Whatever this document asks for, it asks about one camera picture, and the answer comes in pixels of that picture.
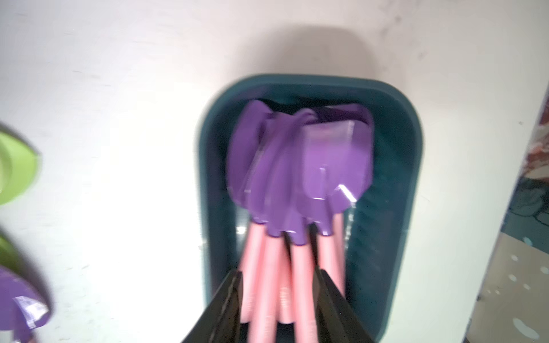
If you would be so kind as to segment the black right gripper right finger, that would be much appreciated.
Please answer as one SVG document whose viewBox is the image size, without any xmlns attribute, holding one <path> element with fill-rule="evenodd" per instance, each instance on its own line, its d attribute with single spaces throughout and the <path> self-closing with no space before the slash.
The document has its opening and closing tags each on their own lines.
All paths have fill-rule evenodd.
<svg viewBox="0 0 549 343">
<path fill-rule="evenodd" d="M 313 277 L 313 299 L 318 342 L 373 343 L 329 274 L 320 267 L 315 268 Z"/>
</svg>

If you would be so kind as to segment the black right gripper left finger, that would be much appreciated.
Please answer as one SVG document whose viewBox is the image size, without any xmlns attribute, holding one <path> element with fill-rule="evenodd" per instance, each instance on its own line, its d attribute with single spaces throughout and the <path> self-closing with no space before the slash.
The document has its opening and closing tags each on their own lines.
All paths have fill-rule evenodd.
<svg viewBox="0 0 549 343">
<path fill-rule="evenodd" d="M 242 293 L 242 273 L 232 270 L 182 343 L 239 342 Z"/>
</svg>

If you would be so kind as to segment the purple square shovel pink handle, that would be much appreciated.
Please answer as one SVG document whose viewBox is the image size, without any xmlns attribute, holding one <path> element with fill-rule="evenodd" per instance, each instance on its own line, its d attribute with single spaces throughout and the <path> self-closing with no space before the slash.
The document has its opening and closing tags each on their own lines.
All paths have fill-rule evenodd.
<svg viewBox="0 0 549 343">
<path fill-rule="evenodd" d="M 317 227 L 318 264 L 345 293 L 343 214 L 373 181 L 373 127 L 344 120 L 306 125 L 297 150 L 297 211 Z"/>
</svg>

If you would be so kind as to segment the purple shovel front pink handle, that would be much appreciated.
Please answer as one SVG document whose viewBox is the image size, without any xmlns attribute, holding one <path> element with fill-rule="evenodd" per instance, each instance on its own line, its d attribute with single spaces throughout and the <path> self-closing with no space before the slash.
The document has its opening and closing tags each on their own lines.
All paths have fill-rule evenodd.
<svg viewBox="0 0 549 343">
<path fill-rule="evenodd" d="M 1 266 L 1 331 L 11 342 L 36 342 L 33 331 L 50 321 L 44 297 L 28 281 Z"/>
</svg>

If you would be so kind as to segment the green shovel wooden handle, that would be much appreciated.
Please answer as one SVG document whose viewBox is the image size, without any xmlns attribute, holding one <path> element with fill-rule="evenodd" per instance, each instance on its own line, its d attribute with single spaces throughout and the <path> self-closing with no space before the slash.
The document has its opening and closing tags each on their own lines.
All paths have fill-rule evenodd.
<svg viewBox="0 0 549 343">
<path fill-rule="evenodd" d="M 38 154 L 15 136 L 1 132 L 1 205 L 23 194 L 39 168 Z"/>
</svg>

